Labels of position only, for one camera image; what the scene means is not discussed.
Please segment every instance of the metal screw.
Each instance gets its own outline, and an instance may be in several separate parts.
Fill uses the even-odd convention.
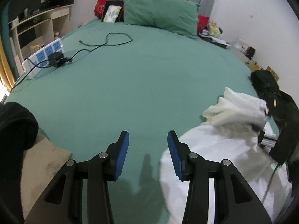
[[[197,158],[198,155],[197,155],[197,153],[195,153],[195,152],[191,152],[191,153],[189,154],[189,157],[191,157],[191,158]]]
[[[231,164],[231,161],[228,160],[228,159],[224,159],[223,164],[226,165],[226,166],[229,166]]]
[[[106,153],[106,152],[101,152],[101,153],[99,154],[99,157],[100,157],[100,158],[106,158],[106,157],[108,157],[108,153]]]
[[[75,164],[75,161],[74,160],[68,160],[67,162],[66,162],[66,165],[67,166],[73,166]]]

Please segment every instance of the green bed sheet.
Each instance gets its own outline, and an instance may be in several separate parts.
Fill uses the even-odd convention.
[[[122,175],[109,183],[116,224],[167,223],[158,170],[167,133],[180,136],[201,124],[200,115],[216,104],[225,87],[256,96],[250,70],[230,51],[151,27],[93,20],[66,35],[65,56],[102,44],[110,32],[134,41],[82,51],[70,65],[43,69],[8,97],[36,117],[51,142],[76,161],[91,159],[130,134]],[[109,44],[126,42],[111,35]],[[86,223],[86,207],[83,208]]]

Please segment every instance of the desk drawer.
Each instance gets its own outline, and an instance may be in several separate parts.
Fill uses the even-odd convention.
[[[64,8],[64,9],[61,9],[61,10],[58,10],[58,11],[54,11],[52,13],[52,19],[56,19],[56,18],[65,16],[65,15],[68,15],[69,13],[70,13],[70,9],[68,7]]]

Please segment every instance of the cable cord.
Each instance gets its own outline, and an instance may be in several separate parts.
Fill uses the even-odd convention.
[[[29,75],[29,73],[33,71],[33,69],[35,69],[36,67],[38,67],[41,63],[43,63],[43,62],[45,62],[45,61],[47,61],[47,60],[41,61],[41,62],[37,63],[36,65],[34,64],[34,67],[31,68],[31,70],[30,70],[30,71],[29,71],[29,72],[22,78],[22,80],[21,80],[18,84],[15,84],[15,85],[13,86],[13,88],[11,89],[10,92],[12,92],[13,89],[14,89],[16,86],[18,86],[21,82],[23,82],[23,81],[25,80],[25,78]]]
[[[120,43],[120,44],[108,44],[108,36],[109,35],[126,35],[129,39],[130,39],[130,41],[127,41],[127,42],[124,42],[124,43]],[[133,39],[132,39],[132,37],[130,36],[130,35],[128,35],[128,34],[125,34],[125,33],[108,33],[107,35],[106,35],[106,42],[104,43],[104,44],[100,44],[100,45],[88,45],[88,44],[85,44],[84,42],[82,42],[81,40],[79,41],[81,44],[83,44],[83,45],[86,45],[86,46],[90,46],[90,47],[94,47],[94,46],[96,46],[96,48],[94,48],[94,49],[92,49],[92,50],[88,50],[88,49],[81,49],[81,50],[79,50],[79,51],[77,51],[71,58],[69,58],[66,62],[69,62],[69,61],[72,61],[72,59],[79,53],[79,52],[81,52],[81,51],[84,51],[84,50],[86,50],[86,51],[88,51],[89,53],[90,52],[93,52],[94,50],[96,50],[96,49],[98,49],[98,48],[100,48],[100,47],[102,47],[102,46],[117,46],[117,45],[123,45],[123,44],[128,44],[128,43],[130,43],[130,42],[132,42],[133,41]],[[36,68],[36,67],[38,67],[38,68],[41,68],[41,69],[43,69],[43,68],[49,68],[49,67],[51,67],[51,66],[44,66],[44,67],[42,67],[42,66],[39,66],[41,63],[43,63],[43,62],[46,62],[46,61],[49,61],[48,59],[47,60],[43,60],[43,61],[41,61],[41,62],[39,62],[38,64],[34,64],[33,62],[32,62],[32,60],[31,59],[29,59],[29,58],[27,58],[33,65],[34,65],[34,67],[22,78],[22,80],[18,83],[18,84],[15,84],[14,86],[13,86],[13,88],[11,89],[11,92],[12,92],[12,90],[16,87],[16,86],[18,86],[21,82],[23,82],[24,81],[24,79],[29,75],[29,73],[30,72],[32,72],[33,71],[33,69],[34,68]]]
[[[32,62],[32,60],[29,59],[29,57],[27,58],[27,60],[29,60],[29,61],[31,62],[31,64],[35,66],[35,64]],[[43,69],[43,68],[49,68],[49,67],[51,67],[51,66],[38,66],[38,65],[36,65],[36,67],[37,67],[37,68],[41,68],[41,69]]]
[[[120,44],[107,44],[108,43],[108,35],[110,35],[110,34],[114,34],[114,35],[126,35],[130,39],[130,41],[127,41],[127,42],[124,42],[124,43],[120,43]],[[84,43],[82,40],[79,40],[79,42],[81,44],[83,44],[85,46],[89,46],[89,47],[94,47],[94,46],[118,46],[118,45],[128,44],[128,43],[130,43],[132,41],[133,41],[133,38],[130,35],[125,34],[125,33],[109,33],[109,34],[107,34],[107,36],[106,36],[106,43],[104,43],[104,44],[90,45],[90,44]]]
[[[269,183],[268,183],[266,192],[265,192],[265,194],[264,194],[262,203],[264,203],[264,201],[265,201],[265,199],[266,199],[266,196],[267,196],[267,194],[268,194],[268,192],[269,192],[270,186],[271,186],[272,181],[273,181],[274,174],[275,174],[275,172],[276,172],[276,170],[278,169],[279,166],[280,166],[280,165],[279,165],[279,163],[278,163],[277,166],[276,166],[276,168],[274,169],[273,173],[271,174],[271,177],[270,177],[270,180],[269,180]]]

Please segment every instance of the curtain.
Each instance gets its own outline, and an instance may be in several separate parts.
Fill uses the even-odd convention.
[[[18,69],[17,69],[17,66],[16,66],[16,62],[15,62],[15,59],[14,59],[14,56],[13,56],[13,51],[11,49],[11,44],[10,44],[10,35],[9,35],[9,27],[8,27],[8,22],[9,22],[8,21],[8,7],[9,7],[9,3],[10,2],[7,3],[7,5],[4,8],[4,10],[1,14],[1,17],[0,17],[0,19],[1,19],[0,35],[1,35],[1,40],[2,40],[1,47],[2,47],[2,50],[4,51],[4,53],[6,55],[5,61],[7,61],[8,65],[11,69],[11,73],[13,75],[13,78],[16,80],[20,75],[18,73]]]
[[[15,80],[13,74],[11,73],[11,69],[8,65],[1,39],[0,39],[0,78],[3,86],[6,87],[8,92],[10,92],[15,83]]]

